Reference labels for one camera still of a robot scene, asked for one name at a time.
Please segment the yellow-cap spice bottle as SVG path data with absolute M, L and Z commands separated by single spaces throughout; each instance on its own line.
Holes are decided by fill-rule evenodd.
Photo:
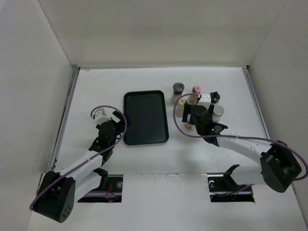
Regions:
M 176 106 L 176 116 L 182 117 L 184 112 L 185 104 L 187 103 L 186 98 L 179 99 L 177 106 Z

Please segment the red-label white-lid jar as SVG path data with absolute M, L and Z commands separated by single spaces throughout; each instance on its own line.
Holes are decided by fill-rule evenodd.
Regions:
M 194 124 L 191 124 L 190 122 L 186 122 L 186 123 L 184 124 L 184 127 L 185 127 L 187 130 L 190 130 L 190 131 L 195 130 L 195 125 L 194 125 Z

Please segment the clear-lid pepper grinder bottle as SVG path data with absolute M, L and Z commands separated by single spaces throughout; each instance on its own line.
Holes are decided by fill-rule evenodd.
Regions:
M 176 83 L 173 84 L 172 89 L 173 89 L 173 94 L 172 94 L 172 97 L 171 97 L 171 102 L 173 104 L 175 104 L 177 99 L 182 95 L 182 93 L 185 89 L 185 86 L 181 82 L 176 82 Z

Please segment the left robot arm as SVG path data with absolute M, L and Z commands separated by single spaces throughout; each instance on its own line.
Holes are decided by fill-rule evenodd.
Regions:
M 110 159 L 113 148 L 124 138 L 129 120 L 118 109 L 113 115 L 118 122 L 108 118 L 104 108 L 91 112 L 96 122 L 98 136 L 88 151 L 65 169 L 49 171 L 43 177 L 30 210 L 63 223 L 70 216 L 74 203 L 95 189 L 103 192 L 108 186 L 108 172 L 101 167 Z

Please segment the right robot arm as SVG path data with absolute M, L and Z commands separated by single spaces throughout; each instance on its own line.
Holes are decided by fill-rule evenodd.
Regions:
M 258 164 L 257 170 L 235 172 L 238 164 L 222 173 L 219 179 L 228 190 L 241 190 L 248 184 L 266 184 L 272 190 L 283 193 L 294 182 L 301 180 L 302 168 L 296 152 L 282 141 L 259 137 L 240 136 L 226 125 L 214 122 L 214 106 L 184 106 L 183 122 L 195 125 L 197 138 L 219 148 L 232 150 Z

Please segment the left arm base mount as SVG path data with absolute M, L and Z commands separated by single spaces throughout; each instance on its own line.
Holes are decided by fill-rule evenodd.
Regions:
M 124 175 L 109 175 L 104 169 L 92 171 L 77 187 L 75 202 L 121 203 Z

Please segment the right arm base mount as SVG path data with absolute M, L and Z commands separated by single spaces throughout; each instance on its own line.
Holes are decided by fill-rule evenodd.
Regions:
M 237 184 L 232 173 L 240 165 L 233 165 L 225 172 L 207 175 L 209 197 L 212 203 L 255 202 L 252 184 Z

